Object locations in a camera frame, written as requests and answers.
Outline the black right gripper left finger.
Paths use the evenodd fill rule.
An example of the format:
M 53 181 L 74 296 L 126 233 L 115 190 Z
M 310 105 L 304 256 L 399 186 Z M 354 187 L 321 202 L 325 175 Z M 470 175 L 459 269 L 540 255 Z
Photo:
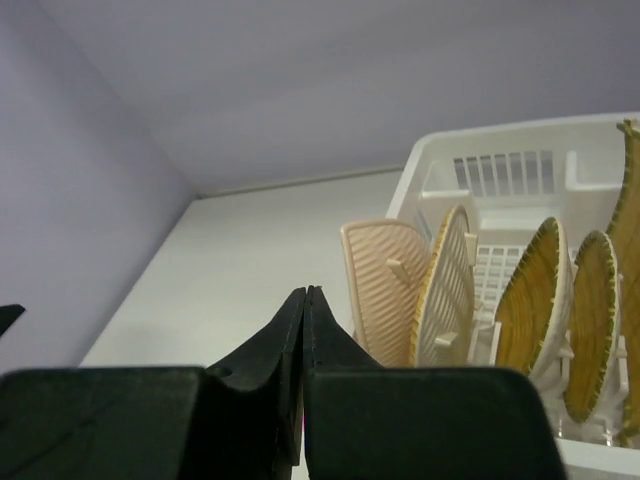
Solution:
M 297 288 L 251 338 L 207 369 L 216 470 L 290 470 L 302 443 L 302 333 Z

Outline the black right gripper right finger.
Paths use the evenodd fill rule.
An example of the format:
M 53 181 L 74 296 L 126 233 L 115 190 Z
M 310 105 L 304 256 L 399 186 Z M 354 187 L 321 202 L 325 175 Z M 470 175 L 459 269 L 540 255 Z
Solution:
M 337 323 L 323 290 L 305 300 L 305 458 L 309 468 L 353 468 L 367 460 L 382 367 Z

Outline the orange rounded-square woven plate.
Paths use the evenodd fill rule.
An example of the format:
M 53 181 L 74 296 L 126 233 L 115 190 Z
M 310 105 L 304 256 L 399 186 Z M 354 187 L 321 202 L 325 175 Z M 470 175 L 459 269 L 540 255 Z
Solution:
M 396 219 L 345 224 L 340 229 L 354 339 L 385 367 L 407 367 L 418 290 L 430 246 Z

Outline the orange triangular woven plate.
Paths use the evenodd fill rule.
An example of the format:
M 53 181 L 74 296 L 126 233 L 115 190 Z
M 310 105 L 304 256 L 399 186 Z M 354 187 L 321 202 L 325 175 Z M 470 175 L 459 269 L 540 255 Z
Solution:
M 472 335 L 473 269 L 467 252 L 465 208 L 445 215 L 419 288 L 410 327 L 409 365 L 416 368 L 463 366 Z

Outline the green-rimmed rectangular woven plate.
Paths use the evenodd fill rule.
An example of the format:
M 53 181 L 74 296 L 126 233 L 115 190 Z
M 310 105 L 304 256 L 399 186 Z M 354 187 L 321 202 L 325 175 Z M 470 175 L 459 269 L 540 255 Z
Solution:
M 557 218 L 549 217 L 525 248 L 498 303 L 495 364 L 538 381 L 562 347 L 572 296 L 566 232 Z

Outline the green-rimmed round woven plate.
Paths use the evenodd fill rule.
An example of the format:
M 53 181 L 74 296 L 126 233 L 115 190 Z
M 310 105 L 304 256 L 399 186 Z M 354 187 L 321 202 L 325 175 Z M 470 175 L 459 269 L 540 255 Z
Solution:
M 564 402 L 569 417 L 584 424 L 601 402 L 619 331 L 617 258 L 610 237 L 600 230 L 590 232 L 575 266 L 568 327 L 573 358 Z

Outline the large square bamboo mat plate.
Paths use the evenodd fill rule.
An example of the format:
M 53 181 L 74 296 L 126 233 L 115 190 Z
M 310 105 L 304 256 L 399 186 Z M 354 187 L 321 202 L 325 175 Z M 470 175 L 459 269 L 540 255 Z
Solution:
M 630 446 L 639 434 L 639 129 L 625 119 L 617 124 L 623 133 L 625 165 L 622 186 L 607 227 L 618 260 L 621 281 L 621 334 L 625 337 L 629 393 L 624 403 L 618 442 Z

